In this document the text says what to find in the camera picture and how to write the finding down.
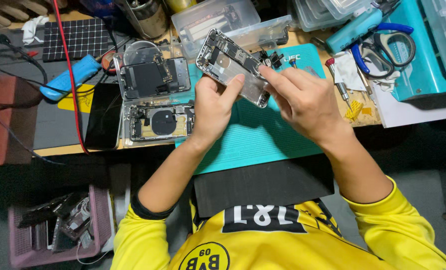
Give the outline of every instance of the yellow heat resistant tape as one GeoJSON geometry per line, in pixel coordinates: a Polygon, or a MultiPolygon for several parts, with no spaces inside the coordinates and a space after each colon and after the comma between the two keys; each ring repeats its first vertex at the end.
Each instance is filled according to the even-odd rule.
{"type": "Polygon", "coordinates": [[[358,118],[358,115],[360,114],[361,109],[363,109],[363,103],[353,100],[351,102],[351,109],[353,111],[351,111],[350,109],[347,109],[344,116],[352,121],[355,121],[358,118]]]}

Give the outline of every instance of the red wire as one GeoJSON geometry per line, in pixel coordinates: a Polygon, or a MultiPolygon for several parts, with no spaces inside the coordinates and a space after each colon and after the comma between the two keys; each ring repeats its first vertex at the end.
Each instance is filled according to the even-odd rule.
{"type": "Polygon", "coordinates": [[[78,116],[78,102],[76,95],[75,78],[73,77],[73,70],[71,70],[70,56],[68,55],[67,42],[65,40],[65,33],[63,32],[63,26],[61,25],[60,11],[58,10],[57,0],[53,0],[54,13],[56,16],[56,22],[58,23],[58,28],[60,29],[61,40],[63,41],[64,55],[66,56],[66,63],[68,64],[68,70],[70,72],[70,82],[71,82],[71,93],[73,93],[73,106],[75,107],[75,122],[76,122],[76,133],[78,134],[79,144],[85,153],[90,154],[83,144],[82,133],[80,132],[80,118],[78,116]]]}

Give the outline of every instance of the black phone screen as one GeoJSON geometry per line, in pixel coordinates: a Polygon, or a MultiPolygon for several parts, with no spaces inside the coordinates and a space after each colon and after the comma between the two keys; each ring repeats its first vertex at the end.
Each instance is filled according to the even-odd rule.
{"type": "Polygon", "coordinates": [[[88,149],[110,150],[117,147],[122,103],[118,83],[100,83],[96,86],[85,136],[88,149]]]}

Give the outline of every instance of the wooden desk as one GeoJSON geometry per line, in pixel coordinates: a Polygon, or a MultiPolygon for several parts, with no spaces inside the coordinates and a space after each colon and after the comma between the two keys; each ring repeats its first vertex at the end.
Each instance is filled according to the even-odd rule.
{"type": "MultiPolygon", "coordinates": [[[[51,22],[55,21],[54,15],[50,14],[49,17],[50,17],[51,22]]],[[[91,18],[90,16],[81,14],[77,11],[72,11],[68,14],[62,14],[61,17],[62,17],[62,21],[83,20],[83,19],[91,18]]],[[[21,28],[22,26],[23,26],[22,23],[13,23],[9,28],[16,29],[16,28],[21,28]]],[[[176,33],[173,26],[171,27],[171,30],[173,31],[174,34],[176,33]]],[[[306,43],[310,42],[310,39],[312,37],[317,37],[321,40],[326,40],[330,35],[331,35],[331,33],[329,31],[326,31],[326,32],[325,31],[303,32],[302,30],[299,30],[296,32],[289,32],[288,33],[288,36],[289,36],[288,43],[286,45],[282,45],[280,47],[284,48],[284,47],[290,47],[290,46],[297,46],[300,44],[306,44],[306,43]]],[[[161,40],[163,40],[163,39],[169,40],[169,36],[170,36],[170,34],[167,33],[166,36],[161,38],[161,40]]],[[[325,71],[325,76],[328,79],[333,79],[332,75],[330,74],[329,69],[324,66],[326,60],[331,58],[331,56],[328,54],[328,52],[321,51],[321,50],[318,50],[318,54],[319,54],[319,57],[321,60],[321,64],[323,65],[323,70],[325,71]]],[[[346,113],[348,106],[346,105],[346,102],[342,100],[341,95],[338,92],[338,89],[336,87],[334,87],[334,91],[335,91],[335,95],[337,96],[336,100],[338,101],[338,108],[340,109],[340,114],[343,116],[346,113]]],[[[351,120],[348,120],[345,118],[345,120],[347,120],[349,123],[351,123],[351,125],[353,127],[379,125],[382,123],[382,121],[380,120],[378,111],[375,108],[375,105],[368,97],[366,97],[366,102],[365,102],[362,94],[360,94],[360,92],[358,92],[358,91],[354,91],[353,94],[348,93],[348,95],[350,96],[350,101],[356,100],[356,101],[364,103],[364,108],[371,108],[371,115],[360,114],[358,116],[358,119],[355,122],[352,122],[351,120]]],[[[123,148],[122,145],[123,144],[120,140],[120,146],[118,147],[118,149],[122,149],[123,148]]],[[[82,153],[83,150],[79,144],[75,144],[75,145],[40,149],[40,150],[35,150],[35,152],[41,156],[53,156],[53,155],[82,153]]]]}

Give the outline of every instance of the teal silicone repair mat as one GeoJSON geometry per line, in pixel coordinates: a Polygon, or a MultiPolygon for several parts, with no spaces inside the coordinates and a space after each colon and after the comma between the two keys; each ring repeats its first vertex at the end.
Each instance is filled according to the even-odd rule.
{"type": "MultiPolygon", "coordinates": [[[[325,78],[317,49],[312,44],[280,48],[284,55],[283,68],[291,67],[288,60],[296,58],[300,69],[311,66],[325,78]]],[[[191,76],[191,84],[196,83],[191,76]]],[[[322,150],[309,139],[293,130],[280,115],[271,98],[266,108],[259,108],[245,99],[233,105],[232,115],[223,136],[213,145],[195,171],[196,175],[249,166],[260,163],[320,154],[322,150]]]]}

